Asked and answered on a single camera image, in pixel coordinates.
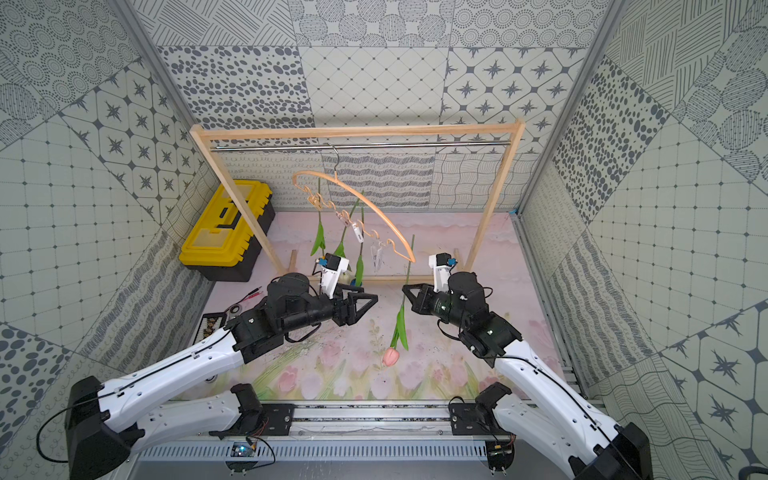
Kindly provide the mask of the white artificial tulip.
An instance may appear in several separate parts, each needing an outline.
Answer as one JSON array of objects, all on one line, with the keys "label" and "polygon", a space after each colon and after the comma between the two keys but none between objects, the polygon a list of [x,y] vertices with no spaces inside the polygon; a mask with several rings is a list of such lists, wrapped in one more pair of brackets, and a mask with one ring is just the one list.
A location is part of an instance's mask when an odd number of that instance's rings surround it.
[{"label": "white artificial tulip", "polygon": [[[354,221],[352,220],[352,216],[354,215],[355,209],[359,205],[360,200],[356,200],[352,209],[349,212],[349,218],[345,220],[345,225],[342,230],[341,239],[339,241],[338,246],[334,250],[334,254],[340,257],[347,258],[346,250],[345,250],[345,239],[346,239],[346,232],[347,230],[354,224]],[[361,286],[362,285],[362,278],[360,278],[356,271],[352,269],[351,266],[348,266],[347,269],[342,273],[340,279],[343,283],[350,284],[353,286]]]}]

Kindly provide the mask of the pink artificial tulip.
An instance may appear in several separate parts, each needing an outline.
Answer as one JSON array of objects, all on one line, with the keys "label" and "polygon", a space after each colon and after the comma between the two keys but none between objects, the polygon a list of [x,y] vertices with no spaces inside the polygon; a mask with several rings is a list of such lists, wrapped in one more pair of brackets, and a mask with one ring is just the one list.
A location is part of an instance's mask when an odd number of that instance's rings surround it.
[{"label": "pink artificial tulip", "polygon": [[396,316],[395,327],[390,345],[382,356],[382,364],[385,367],[392,367],[398,362],[400,358],[400,351],[398,350],[399,346],[401,346],[405,351],[409,350],[405,319],[405,300],[406,298],[403,297],[400,309]]}]

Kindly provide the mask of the wooden curved clothes hanger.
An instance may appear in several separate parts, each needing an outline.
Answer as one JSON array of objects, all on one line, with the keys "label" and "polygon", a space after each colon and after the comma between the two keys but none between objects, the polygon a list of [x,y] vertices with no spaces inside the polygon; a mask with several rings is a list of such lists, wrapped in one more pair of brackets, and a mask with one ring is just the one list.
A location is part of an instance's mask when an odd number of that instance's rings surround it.
[{"label": "wooden curved clothes hanger", "polygon": [[[319,159],[320,165],[314,169],[299,168],[292,172],[291,183],[292,176],[297,171],[310,170],[322,172],[329,176],[333,176],[335,171],[338,173],[338,178],[342,182],[353,189],[362,192],[363,195],[378,206],[396,226],[397,224],[389,215],[391,210],[424,207],[427,205],[426,189],[431,186],[431,181],[428,179],[428,176],[433,167],[433,158],[430,156],[374,153],[342,154],[331,159],[331,166],[325,164],[325,157],[323,155],[321,155]],[[299,186],[309,187],[313,193],[316,193],[318,179],[320,178],[314,176],[299,176],[298,184]],[[324,179],[320,180],[323,199],[326,201],[330,200],[336,206],[336,210],[323,208],[322,220],[323,214],[329,212],[335,215],[344,226],[345,220],[349,218],[350,210],[358,199],[335,184],[329,183]],[[306,192],[299,191],[310,204],[307,200],[308,196]],[[361,201],[355,209],[352,220],[355,222],[360,218],[361,207],[364,208],[365,217],[364,242],[369,240],[373,245],[381,242],[384,245],[383,248],[387,248],[393,252],[386,243],[388,239],[397,242],[398,239],[395,234],[393,234],[387,225]],[[413,247],[411,238],[403,233],[400,227],[398,227],[398,229],[406,240],[410,241],[410,247]],[[398,251],[405,253],[405,248],[403,248],[399,242],[396,248]]]}]

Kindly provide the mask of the wooden clothes rack frame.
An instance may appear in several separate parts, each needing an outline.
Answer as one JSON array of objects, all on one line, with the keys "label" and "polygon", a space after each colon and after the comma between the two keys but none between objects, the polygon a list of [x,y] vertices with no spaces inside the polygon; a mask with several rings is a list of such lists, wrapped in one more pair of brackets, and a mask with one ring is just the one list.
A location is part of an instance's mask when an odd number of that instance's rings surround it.
[{"label": "wooden clothes rack frame", "polygon": [[[467,257],[463,259],[464,261],[459,263],[459,266],[456,267],[459,271],[472,271],[475,260],[480,251],[480,247],[485,238],[486,230],[490,224],[491,217],[493,216],[496,205],[498,204],[504,183],[514,162],[514,157],[522,140],[522,136],[525,133],[525,128],[526,123],[522,119],[517,119],[515,123],[504,124],[405,125],[233,130],[208,130],[203,128],[201,125],[196,124],[190,128],[189,134],[194,144],[201,151],[203,158],[218,178],[220,184],[224,187],[225,191],[233,200],[237,210],[241,213],[249,229],[254,234],[258,243],[262,247],[262,251],[266,253],[267,257],[276,269],[276,273],[278,274],[286,274],[289,272],[289,269],[283,264],[275,249],[273,248],[271,241],[268,239],[267,234],[258,224],[258,221],[248,206],[247,201],[236,185],[235,180],[232,178],[228,168],[225,166],[223,160],[221,159],[219,150],[211,146],[211,141],[312,138],[390,138],[437,135],[461,136],[466,134],[498,134],[501,136],[508,135],[509,140],[501,142],[501,146],[505,146],[506,149],[502,155],[501,163],[494,177],[494,183],[492,184],[490,193],[488,194],[483,214],[477,227],[469,253]],[[305,175],[314,176],[316,178],[324,179],[329,183],[335,184],[336,186],[352,194],[355,198],[369,207],[370,210],[372,210],[380,218],[380,220],[382,220],[387,225],[387,227],[392,231],[393,234],[395,234],[396,238],[398,239],[397,242],[388,239],[386,245],[390,247],[390,249],[396,255],[402,257],[405,260],[408,260],[411,263],[415,263],[416,257],[413,252],[413,247],[410,247],[410,241],[406,240],[406,238],[400,232],[398,227],[391,221],[391,219],[389,219],[387,215],[371,200],[365,197],[362,192],[357,191],[346,183],[342,182],[338,178],[338,173],[335,171],[333,176],[310,170],[295,172],[295,174],[292,176],[293,186],[301,191],[306,192],[308,196],[307,200],[310,202],[310,204],[316,205],[316,209],[319,211],[322,211],[323,208],[331,208],[336,210],[336,206],[330,200],[324,200],[320,193],[313,193],[309,187],[299,186],[298,177]],[[405,248],[405,253],[397,250],[396,247],[398,242],[400,245],[402,245],[403,248]]]}]

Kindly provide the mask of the blue artificial tulip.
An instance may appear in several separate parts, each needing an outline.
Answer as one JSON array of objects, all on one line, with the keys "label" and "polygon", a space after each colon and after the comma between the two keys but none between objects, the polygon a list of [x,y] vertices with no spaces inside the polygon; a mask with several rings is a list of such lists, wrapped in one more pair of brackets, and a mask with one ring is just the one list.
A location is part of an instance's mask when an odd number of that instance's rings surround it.
[{"label": "blue artificial tulip", "polygon": [[[361,221],[364,224],[365,217],[364,217],[364,208],[360,208],[360,218],[357,221]],[[355,267],[355,277],[354,277],[354,285],[361,287],[363,285],[363,279],[364,279],[364,242],[362,244],[359,243],[359,253],[358,258],[356,261],[356,267]]]}]

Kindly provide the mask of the yellow artificial tulip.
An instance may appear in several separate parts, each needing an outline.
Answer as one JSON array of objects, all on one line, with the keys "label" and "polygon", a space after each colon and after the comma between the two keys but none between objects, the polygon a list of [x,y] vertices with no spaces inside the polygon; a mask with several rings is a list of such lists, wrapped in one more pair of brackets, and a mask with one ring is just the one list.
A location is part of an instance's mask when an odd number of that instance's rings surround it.
[{"label": "yellow artificial tulip", "polygon": [[325,243],[324,225],[322,220],[323,196],[321,193],[320,179],[317,180],[317,191],[313,196],[312,202],[315,209],[317,210],[317,230],[316,230],[313,246],[311,249],[311,254],[316,255],[317,253],[319,253],[321,256],[324,256],[326,251],[326,243]]}]

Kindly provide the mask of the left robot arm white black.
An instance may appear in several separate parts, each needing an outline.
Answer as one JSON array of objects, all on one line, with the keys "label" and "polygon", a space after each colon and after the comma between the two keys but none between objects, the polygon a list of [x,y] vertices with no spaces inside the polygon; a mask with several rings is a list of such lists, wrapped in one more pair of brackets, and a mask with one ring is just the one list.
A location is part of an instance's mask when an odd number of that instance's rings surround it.
[{"label": "left robot arm white black", "polygon": [[175,398],[281,347],[293,331],[314,333],[327,320],[352,326],[377,301],[359,286],[322,293],[307,276],[288,273],[267,285],[258,304],[191,347],[119,378],[78,381],[64,420],[70,478],[98,479],[133,454],[196,433],[223,439],[289,426],[291,408],[279,407],[281,418],[271,420],[250,384],[199,400]]}]

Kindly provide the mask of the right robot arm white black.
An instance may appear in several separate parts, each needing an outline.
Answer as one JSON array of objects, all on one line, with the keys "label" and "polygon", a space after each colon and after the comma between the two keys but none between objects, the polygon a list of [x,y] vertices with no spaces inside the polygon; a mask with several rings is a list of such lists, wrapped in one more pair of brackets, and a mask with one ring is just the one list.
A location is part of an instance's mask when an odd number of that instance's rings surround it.
[{"label": "right robot arm white black", "polygon": [[458,328],[457,339],[474,356],[525,392],[529,408],[500,383],[476,398],[492,431],[503,430],[555,464],[571,479],[650,479],[650,441],[636,424],[620,425],[583,397],[540,358],[522,334],[486,301],[471,272],[458,272],[439,286],[402,288],[414,313]]}]

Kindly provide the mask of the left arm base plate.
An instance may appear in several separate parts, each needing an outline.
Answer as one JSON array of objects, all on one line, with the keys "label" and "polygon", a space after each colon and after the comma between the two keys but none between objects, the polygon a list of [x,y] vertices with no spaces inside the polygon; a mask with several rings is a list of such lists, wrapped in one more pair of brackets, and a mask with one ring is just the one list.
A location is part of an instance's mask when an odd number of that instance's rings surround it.
[{"label": "left arm base plate", "polygon": [[242,415],[240,435],[288,436],[293,423],[296,405],[292,403],[267,403]]}]

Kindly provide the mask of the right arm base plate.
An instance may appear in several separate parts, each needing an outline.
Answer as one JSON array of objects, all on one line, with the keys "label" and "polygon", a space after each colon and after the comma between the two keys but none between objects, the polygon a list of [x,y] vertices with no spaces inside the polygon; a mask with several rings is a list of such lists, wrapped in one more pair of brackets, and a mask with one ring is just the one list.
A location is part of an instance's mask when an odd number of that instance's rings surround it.
[{"label": "right arm base plate", "polygon": [[450,403],[448,412],[454,436],[495,435],[504,433],[492,411],[482,404]]}]

